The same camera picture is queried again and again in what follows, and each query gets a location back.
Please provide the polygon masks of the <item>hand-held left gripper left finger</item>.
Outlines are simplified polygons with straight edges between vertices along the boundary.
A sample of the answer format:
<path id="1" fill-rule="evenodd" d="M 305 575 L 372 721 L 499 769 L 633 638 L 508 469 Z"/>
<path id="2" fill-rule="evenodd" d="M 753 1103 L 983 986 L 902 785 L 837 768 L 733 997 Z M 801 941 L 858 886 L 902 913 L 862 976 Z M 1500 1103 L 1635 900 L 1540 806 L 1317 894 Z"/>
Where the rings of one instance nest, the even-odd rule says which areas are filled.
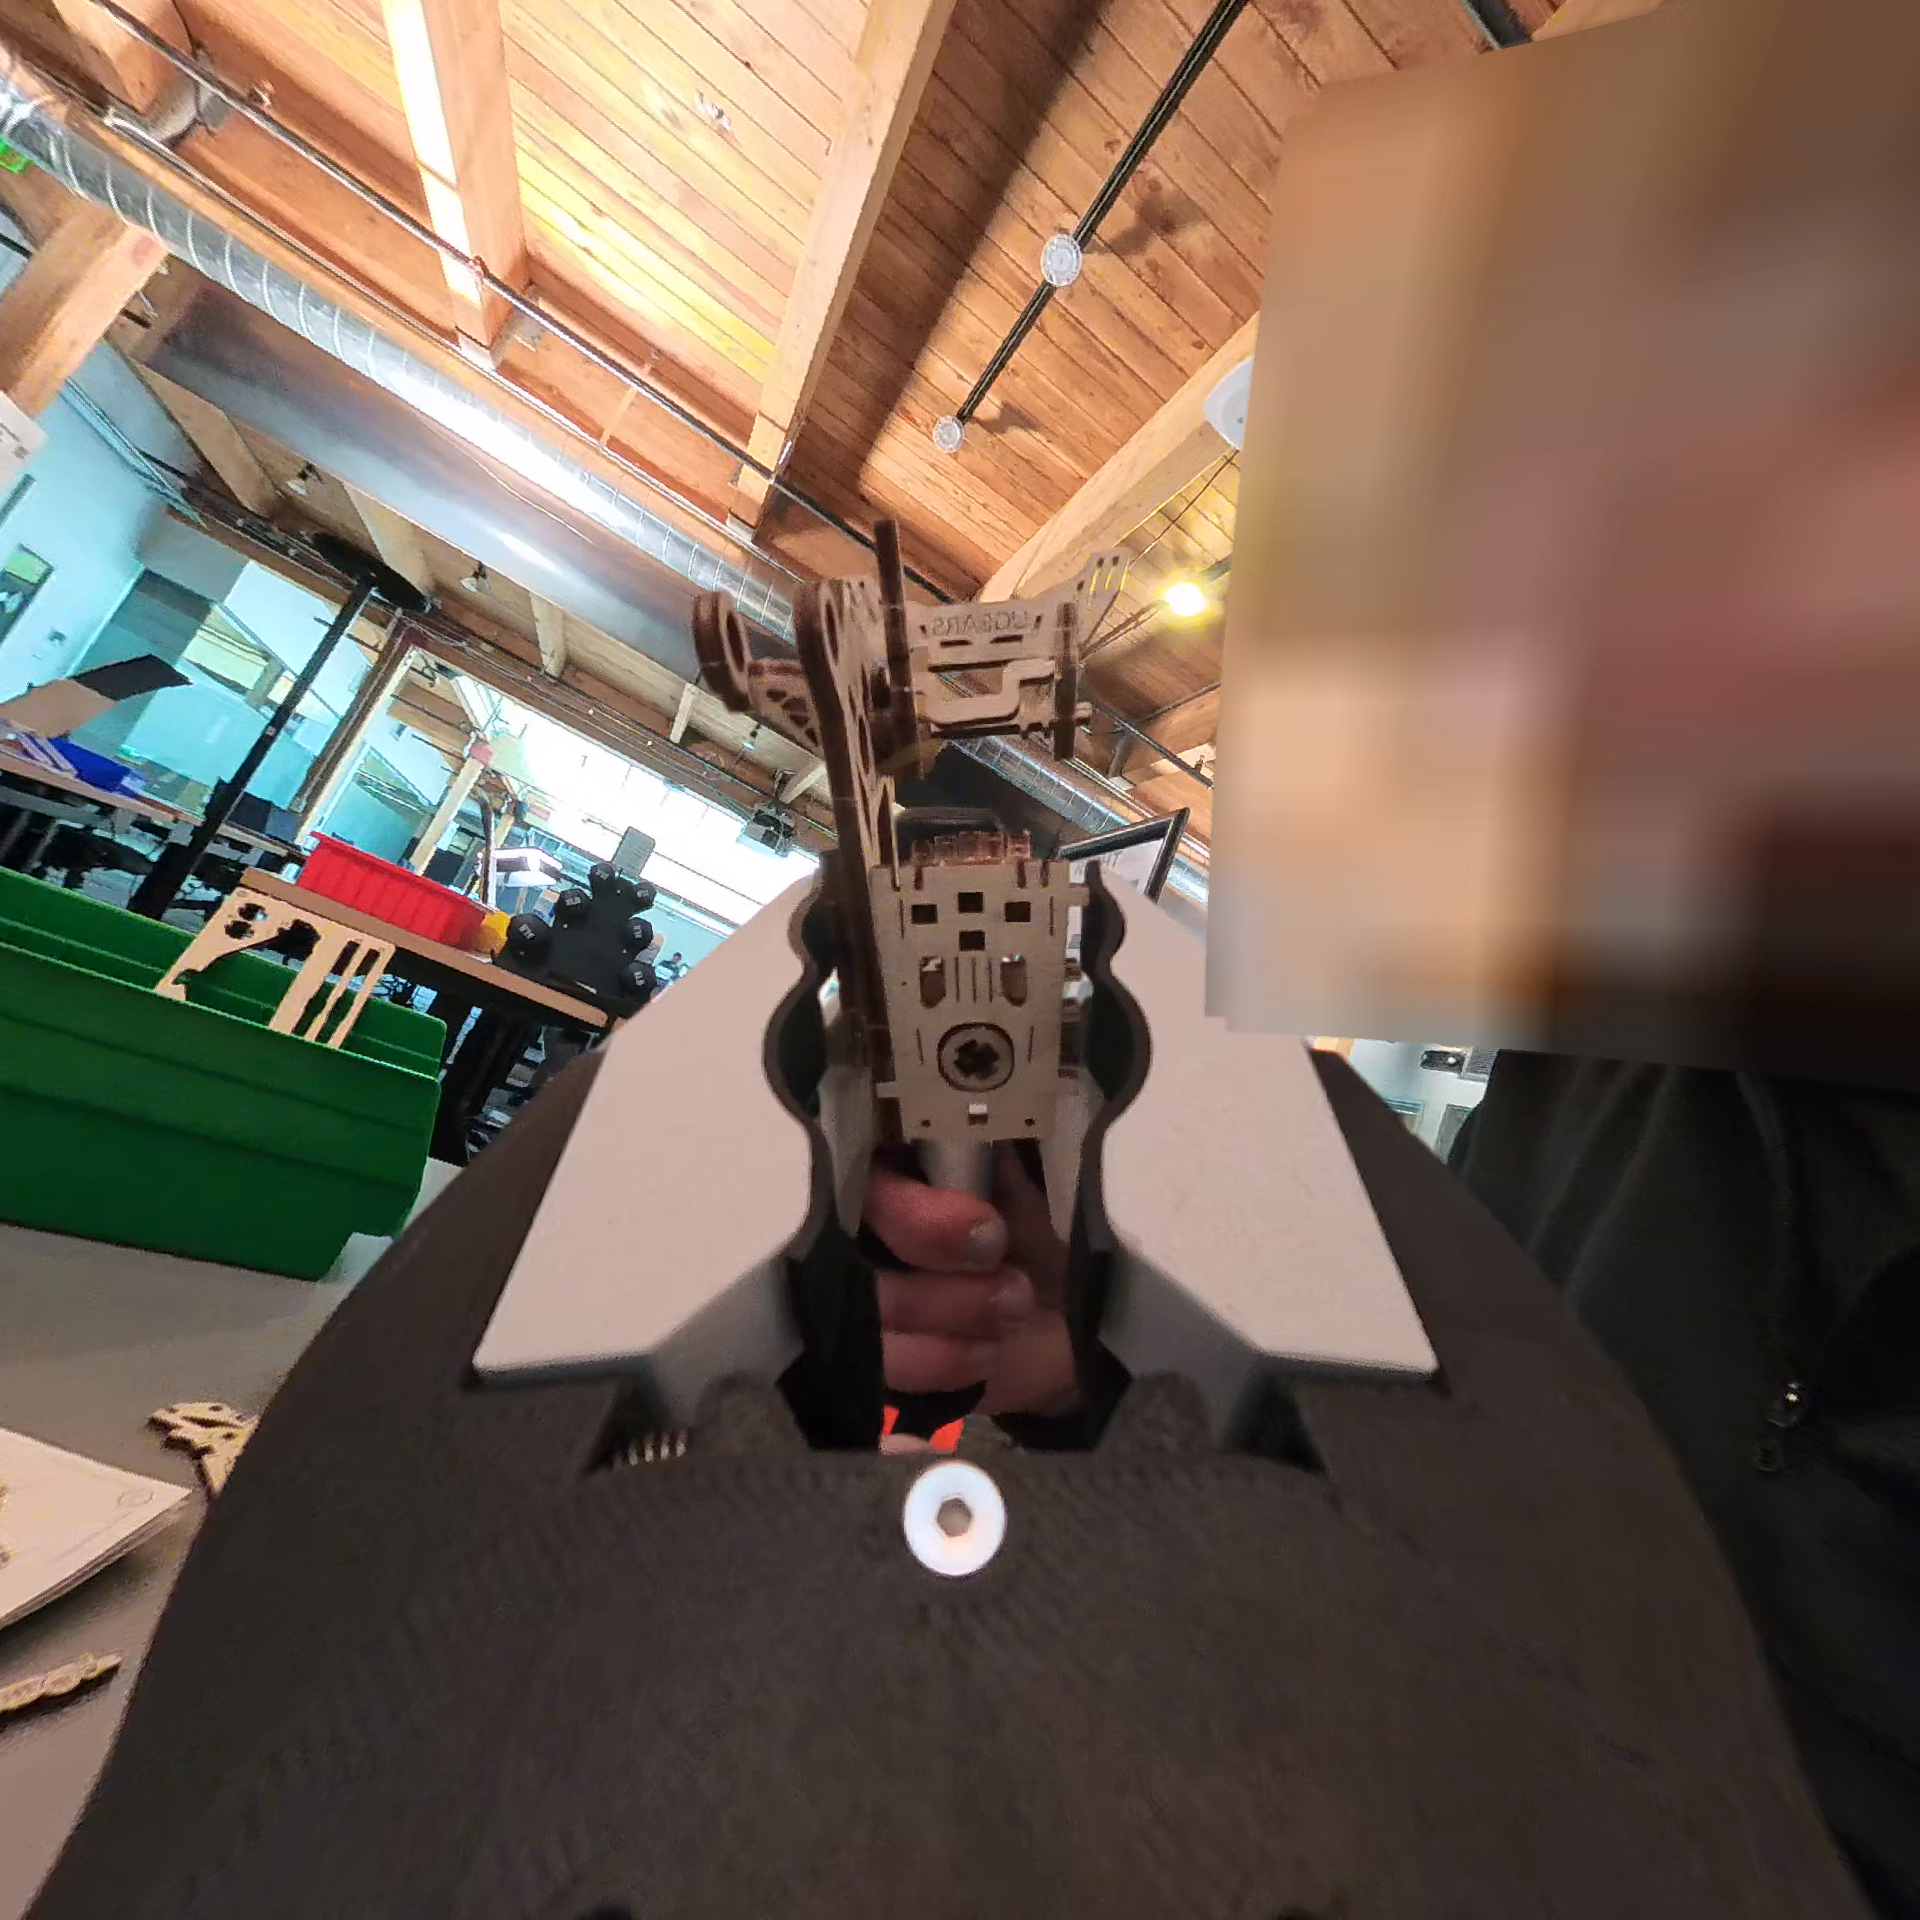
<path id="1" fill-rule="evenodd" d="M 854 1248 L 877 1120 L 850 1020 L 820 1002 L 822 918 L 826 879 L 795 882 L 593 1056 L 479 1377 L 612 1377 L 690 1425 L 709 1385 L 755 1376 L 807 1438 L 879 1433 Z"/>

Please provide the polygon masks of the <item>wooden buggy side panel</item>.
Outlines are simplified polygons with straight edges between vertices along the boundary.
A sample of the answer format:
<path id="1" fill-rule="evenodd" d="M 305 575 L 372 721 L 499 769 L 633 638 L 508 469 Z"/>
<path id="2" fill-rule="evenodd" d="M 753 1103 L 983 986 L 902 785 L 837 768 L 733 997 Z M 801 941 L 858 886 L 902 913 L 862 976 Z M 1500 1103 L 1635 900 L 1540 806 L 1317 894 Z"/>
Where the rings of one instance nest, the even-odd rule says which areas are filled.
<path id="1" fill-rule="evenodd" d="M 169 1449 L 193 1455 L 209 1500 L 223 1487 L 258 1425 L 258 1414 L 222 1400 L 178 1400 L 149 1414 Z"/>

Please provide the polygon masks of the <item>open instruction booklet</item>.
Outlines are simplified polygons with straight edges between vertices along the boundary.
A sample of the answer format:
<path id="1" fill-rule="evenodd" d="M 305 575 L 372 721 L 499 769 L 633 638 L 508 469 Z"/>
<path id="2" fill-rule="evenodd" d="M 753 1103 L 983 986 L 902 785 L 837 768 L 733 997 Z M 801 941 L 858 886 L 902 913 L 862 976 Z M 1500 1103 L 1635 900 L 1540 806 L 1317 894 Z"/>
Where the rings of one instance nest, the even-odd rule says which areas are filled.
<path id="1" fill-rule="evenodd" d="M 3 1430 L 3 1626 L 169 1528 L 188 1489 Z"/>

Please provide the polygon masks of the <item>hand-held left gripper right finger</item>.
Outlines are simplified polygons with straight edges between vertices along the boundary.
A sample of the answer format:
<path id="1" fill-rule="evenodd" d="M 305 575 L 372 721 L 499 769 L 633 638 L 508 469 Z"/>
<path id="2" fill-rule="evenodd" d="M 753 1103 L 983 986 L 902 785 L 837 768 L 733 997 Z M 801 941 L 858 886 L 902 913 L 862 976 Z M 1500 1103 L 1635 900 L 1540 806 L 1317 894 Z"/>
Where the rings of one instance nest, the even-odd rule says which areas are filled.
<path id="1" fill-rule="evenodd" d="M 1087 874 L 1071 1090 L 1082 1357 L 1194 1390 L 1258 1449 L 1313 1382 L 1428 1385 L 1438 1357 L 1295 1038 L 1207 1010 L 1161 902 Z"/>

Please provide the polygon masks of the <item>person's right hand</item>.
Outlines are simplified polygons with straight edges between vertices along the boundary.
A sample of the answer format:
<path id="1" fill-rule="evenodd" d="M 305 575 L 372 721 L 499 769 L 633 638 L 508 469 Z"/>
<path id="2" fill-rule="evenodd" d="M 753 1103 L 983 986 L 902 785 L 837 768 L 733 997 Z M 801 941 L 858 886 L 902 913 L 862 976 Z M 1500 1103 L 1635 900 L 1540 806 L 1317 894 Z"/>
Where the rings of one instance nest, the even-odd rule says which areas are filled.
<path id="1" fill-rule="evenodd" d="M 875 1277 L 885 1398 L 901 1414 L 981 1390 L 997 1420 L 1079 1402 L 1068 1330 L 1069 1249 L 1030 1143 L 997 1148 L 993 1196 L 922 1180 L 879 1157 L 862 1209 Z"/>

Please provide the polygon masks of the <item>black light stand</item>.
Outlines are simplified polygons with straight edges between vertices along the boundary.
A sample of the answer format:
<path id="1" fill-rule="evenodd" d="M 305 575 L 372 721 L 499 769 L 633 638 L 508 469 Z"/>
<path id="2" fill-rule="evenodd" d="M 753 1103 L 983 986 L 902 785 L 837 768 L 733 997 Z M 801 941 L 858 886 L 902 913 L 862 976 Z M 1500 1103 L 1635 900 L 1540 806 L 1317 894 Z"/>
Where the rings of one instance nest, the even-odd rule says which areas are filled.
<path id="1" fill-rule="evenodd" d="M 314 652 L 298 669 L 292 685 L 278 697 L 253 744 L 247 746 L 247 754 L 238 761 L 233 772 L 211 790 L 199 825 L 194 825 L 182 841 L 171 839 L 155 856 L 149 874 L 135 886 L 129 910 L 142 918 L 161 920 L 164 910 L 175 902 L 180 889 L 193 879 L 211 842 L 222 836 L 236 804 L 250 792 L 253 774 L 260 769 L 282 734 L 298 718 L 302 698 L 314 688 L 314 680 L 343 638 L 350 633 L 354 620 L 362 617 L 374 600 L 387 604 L 403 615 L 421 615 L 429 609 L 429 596 L 421 586 L 417 586 L 393 565 L 367 553 L 363 546 L 338 534 L 314 534 L 314 546 L 323 560 L 348 580 L 346 598 Z"/>

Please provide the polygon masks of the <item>open cardboard box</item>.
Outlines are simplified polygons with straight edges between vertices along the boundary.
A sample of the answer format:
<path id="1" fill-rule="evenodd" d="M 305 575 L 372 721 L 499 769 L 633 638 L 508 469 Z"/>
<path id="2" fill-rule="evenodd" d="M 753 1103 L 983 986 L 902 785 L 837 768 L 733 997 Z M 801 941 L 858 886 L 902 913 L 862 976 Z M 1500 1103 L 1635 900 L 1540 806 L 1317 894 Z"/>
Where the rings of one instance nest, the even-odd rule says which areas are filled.
<path id="1" fill-rule="evenodd" d="M 118 704 L 186 684 L 188 673 L 158 656 L 100 663 L 3 702 L 3 728 L 14 736 L 71 736 Z"/>

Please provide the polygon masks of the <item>red plastic bin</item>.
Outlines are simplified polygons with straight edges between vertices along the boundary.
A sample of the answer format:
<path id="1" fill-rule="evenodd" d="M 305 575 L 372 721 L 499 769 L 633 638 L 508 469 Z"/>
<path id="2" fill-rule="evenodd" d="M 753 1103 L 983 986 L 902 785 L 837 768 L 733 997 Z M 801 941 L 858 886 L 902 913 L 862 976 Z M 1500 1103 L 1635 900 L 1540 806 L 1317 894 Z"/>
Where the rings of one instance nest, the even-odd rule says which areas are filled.
<path id="1" fill-rule="evenodd" d="M 298 885 L 427 941 L 474 951 L 486 906 L 419 871 L 321 834 Z"/>

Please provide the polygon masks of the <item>wooden buggy model frame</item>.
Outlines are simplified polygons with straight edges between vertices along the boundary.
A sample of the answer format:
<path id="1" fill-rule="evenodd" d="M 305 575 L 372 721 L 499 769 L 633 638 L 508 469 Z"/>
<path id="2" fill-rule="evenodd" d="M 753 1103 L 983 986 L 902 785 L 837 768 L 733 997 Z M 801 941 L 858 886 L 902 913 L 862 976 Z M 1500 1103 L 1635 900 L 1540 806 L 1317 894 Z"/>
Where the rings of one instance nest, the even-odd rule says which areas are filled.
<path id="1" fill-rule="evenodd" d="M 874 538 L 875 574 L 801 589 L 795 661 L 755 658 L 726 591 L 698 596 L 690 634 L 724 705 L 822 765 L 831 965 L 879 1134 L 916 1150 L 1039 1140 L 1069 1078 L 1068 930 L 1085 894 L 1026 832 L 907 828 L 895 772 L 1002 736 L 1069 758 L 1090 721 L 1084 631 L 1114 606 L 1125 560 L 1098 553 L 1039 594 L 914 607 L 895 521 Z"/>

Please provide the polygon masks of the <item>slotted laser-cut wooden sheet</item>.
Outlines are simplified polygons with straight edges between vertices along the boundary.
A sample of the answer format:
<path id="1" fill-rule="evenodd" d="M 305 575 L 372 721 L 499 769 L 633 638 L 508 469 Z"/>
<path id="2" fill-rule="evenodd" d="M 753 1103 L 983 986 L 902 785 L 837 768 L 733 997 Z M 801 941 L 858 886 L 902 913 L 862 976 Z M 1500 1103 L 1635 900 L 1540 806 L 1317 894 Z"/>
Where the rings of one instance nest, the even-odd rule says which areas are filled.
<path id="1" fill-rule="evenodd" d="M 278 991 L 270 1030 L 343 1048 L 371 1006 L 377 981 L 390 972 L 395 946 L 346 922 L 337 910 L 291 902 L 265 894 L 260 885 L 233 886 L 178 959 L 161 973 L 154 991 L 186 1000 L 186 983 L 193 976 L 291 932 L 305 932 L 308 951 Z"/>

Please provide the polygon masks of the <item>silver ventilation duct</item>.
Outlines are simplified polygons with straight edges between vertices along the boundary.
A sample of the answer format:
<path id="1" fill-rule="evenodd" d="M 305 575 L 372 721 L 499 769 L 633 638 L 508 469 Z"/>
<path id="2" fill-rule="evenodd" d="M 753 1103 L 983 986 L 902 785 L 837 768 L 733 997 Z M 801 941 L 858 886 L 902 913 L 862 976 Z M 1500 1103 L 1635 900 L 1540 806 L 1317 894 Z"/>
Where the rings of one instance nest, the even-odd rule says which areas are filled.
<path id="1" fill-rule="evenodd" d="M 166 376 L 628 656 L 689 672 L 689 606 L 706 589 L 731 591 L 757 631 L 788 640 L 803 586 L 791 566 L 650 474 L 601 462 L 573 421 L 260 231 L 175 153 L 103 122 L 9 41 L 5 140 L 219 288 L 169 336 Z"/>

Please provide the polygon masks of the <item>green plastic bin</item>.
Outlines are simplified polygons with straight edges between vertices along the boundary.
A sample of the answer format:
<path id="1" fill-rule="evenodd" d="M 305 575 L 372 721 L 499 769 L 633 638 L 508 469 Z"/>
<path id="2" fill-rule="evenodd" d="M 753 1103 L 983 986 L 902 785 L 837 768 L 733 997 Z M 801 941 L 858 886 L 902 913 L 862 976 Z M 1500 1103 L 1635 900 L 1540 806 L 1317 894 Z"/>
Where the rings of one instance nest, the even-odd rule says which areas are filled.
<path id="1" fill-rule="evenodd" d="M 158 997 L 186 946 L 3 873 L 3 1217 L 323 1280 L 417 1201 L 443 1022 L 372 999 L 338 1048 L 282 1036 L 292 972 L 258 951 Z"/>

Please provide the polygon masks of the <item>black framed sign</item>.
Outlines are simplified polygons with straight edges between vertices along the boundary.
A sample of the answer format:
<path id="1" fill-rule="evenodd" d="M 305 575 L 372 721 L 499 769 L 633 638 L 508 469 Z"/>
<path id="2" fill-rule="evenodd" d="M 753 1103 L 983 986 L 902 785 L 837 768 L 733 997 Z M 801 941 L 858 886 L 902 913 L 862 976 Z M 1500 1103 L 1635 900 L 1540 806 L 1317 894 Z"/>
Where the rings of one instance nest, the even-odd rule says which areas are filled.
<path id="1" fill-rule="evenodd" d="M 1171 814 L 1061 842 L 1055 856 L 1076 873 L 1099 866 L 1108 882 L 1127 879 L 1142 897 L 1161 900 L 1186 825 L 1189 808 L 1180 806 Z"/>

